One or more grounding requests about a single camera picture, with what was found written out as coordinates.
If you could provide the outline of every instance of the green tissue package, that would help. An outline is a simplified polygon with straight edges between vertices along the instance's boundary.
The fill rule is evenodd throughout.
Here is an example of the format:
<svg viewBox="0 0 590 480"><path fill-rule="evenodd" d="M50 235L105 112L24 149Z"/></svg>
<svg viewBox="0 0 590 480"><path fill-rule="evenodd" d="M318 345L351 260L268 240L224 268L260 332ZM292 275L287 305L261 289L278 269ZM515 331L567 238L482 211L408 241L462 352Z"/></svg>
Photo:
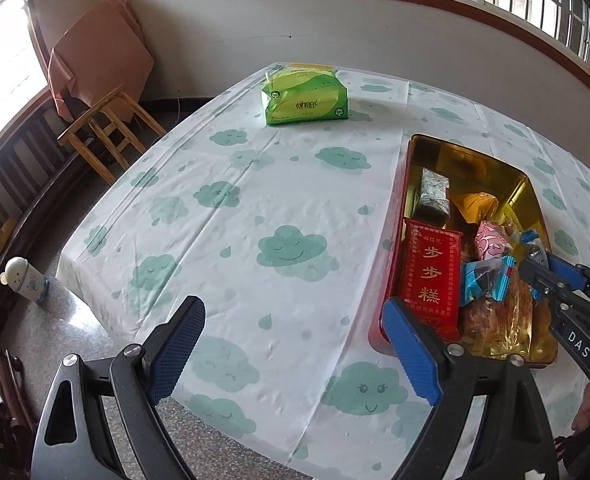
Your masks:
<svg viewBox="0 0 590 480"><path fill-rule="evenodd" d="M266 124L348 118L346 87L332 66L290 64L262 88Z"/></svg>

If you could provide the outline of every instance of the wooden stool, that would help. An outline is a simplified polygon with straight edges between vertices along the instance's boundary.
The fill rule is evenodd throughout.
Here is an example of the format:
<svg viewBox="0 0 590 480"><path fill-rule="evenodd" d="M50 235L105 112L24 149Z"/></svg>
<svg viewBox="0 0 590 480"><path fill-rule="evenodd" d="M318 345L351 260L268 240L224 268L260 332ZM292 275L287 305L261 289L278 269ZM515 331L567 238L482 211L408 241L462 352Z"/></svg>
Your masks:
<svg viewBox="0 0 590 480"><path fill-rule="evenodd" d="M66 142L70 142L73 147L79 152L81 156L83 156L87 161L88 164L92 166L92 168L99 173L99 175L109 184L115 183L115 177L113 174L102 164L102 162L94 155L91 150L83 143L79 137L77 137L78 130L88 124L91 127L94 134L100 139L108 151L112 153L112 156L115 157L117 162L120 163L120 166L127 170L130 166L128 161L121 155L121 152L127 145L132 144L135 146L139 153L144 153L146 148L140 142L139 139L135 136L133 132L131 132L130 128L120 120L120 118L115 115L115 113L108 108L108 104L110 104L115 99L121 99L126 103L126 105L133 110L149 127L153 130L158 136L163 137L166 135L165 130L155 121L147 112L139 106L131 97L126 94L126 92L122 91L123 86L117 87L115 90L110 92L106 97L102 98L96 104L94 104L91 108L86 110L81 117L78 118L73 124L71 124L64 133L62 133L59 137L57 137L57 142L60 145L64 145ZM99 112L104 114L110 124L106 126L103 130L102 127L97 124L97 121L94 120L94 116L97 115ZM111 133L115 131L115 129L119 130L124 135L124 140L122 140L117 146L115 146L110 138L108 137Z"/></svg>

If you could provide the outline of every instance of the white tablecloth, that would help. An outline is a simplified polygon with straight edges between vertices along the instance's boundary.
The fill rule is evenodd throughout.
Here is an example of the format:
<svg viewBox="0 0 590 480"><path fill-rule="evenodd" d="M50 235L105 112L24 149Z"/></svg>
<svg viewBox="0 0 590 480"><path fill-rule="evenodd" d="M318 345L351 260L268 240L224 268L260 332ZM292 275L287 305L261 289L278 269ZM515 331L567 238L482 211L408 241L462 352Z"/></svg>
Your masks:
<svg viewBox="0 0 590 480"><path fill-rule="evenodd" d="M265 126L271 65L141 157L63 249L57 278L108 333L142 342L187 295L207 320L173 397L258 452L321 480L389 479L429 407L366 333L390 256L393 183L416 132L524 170L553 252L590 265L590 170L502 114L437 88L338 69L349 119ZM553 434L584 377L560 349L535 372ZM470 424L448 477L466 463Z"/></svg>

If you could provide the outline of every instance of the person's hand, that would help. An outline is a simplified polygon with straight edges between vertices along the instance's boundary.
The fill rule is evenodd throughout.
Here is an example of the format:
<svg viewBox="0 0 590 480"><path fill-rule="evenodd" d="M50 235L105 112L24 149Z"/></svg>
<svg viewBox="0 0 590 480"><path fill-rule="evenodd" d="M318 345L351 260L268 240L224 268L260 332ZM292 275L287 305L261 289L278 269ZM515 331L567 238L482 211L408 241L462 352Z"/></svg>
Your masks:
<svg viewBox="0 0 590 480"><path fill-rule="evenodd" d="M576 414L571 424L571 429L575 433L580 433L588 428L590 424L590 383L584 388L584 397L582 404L579 405L578 413Z"/></svg>
<svg viewBox="0 0 590 480"><path fill-rule="evenodd" d="M582 404L579 405L578 413L571 423L571 429L576 433L584 431L590 424L590 383L584 388Z"/></svg>

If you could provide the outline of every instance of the metal screw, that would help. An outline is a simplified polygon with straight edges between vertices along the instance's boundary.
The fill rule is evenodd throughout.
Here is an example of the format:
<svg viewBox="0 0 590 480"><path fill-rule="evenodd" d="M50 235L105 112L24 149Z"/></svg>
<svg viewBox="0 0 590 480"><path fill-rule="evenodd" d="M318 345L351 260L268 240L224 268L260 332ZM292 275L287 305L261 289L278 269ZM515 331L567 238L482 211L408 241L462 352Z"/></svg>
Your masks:
<svg viewBox="0 0 590 480"><path fill-rule="evenodd" d="M64 366L72 366L77 362L77 356L75 354L68 354L64 357L62 364Z"/></svg>
<svg viewBox="0 0 590 480"><path fill-rule="evenodd" d="M460 357L461 355L464 355L464 348L462 345L458 345L457 343L451 343L448 345L446 347L446 351L453 357Z"/></svg>
<svg viewBox="0 0 590 480"><path fill-rule="evenodd" d="M524 365L524 359L522 356L519 356L517 354L511 354L508 358L509 361L511 361L511 364L513 366L523 366Z"/></svg>
<svg viewBox="0 0 590 480"><path fill-rule="evenodd" d="M124 355L126 357L136 357L141 352L141 346L137 344L128 345L124 348Z"/></svg>

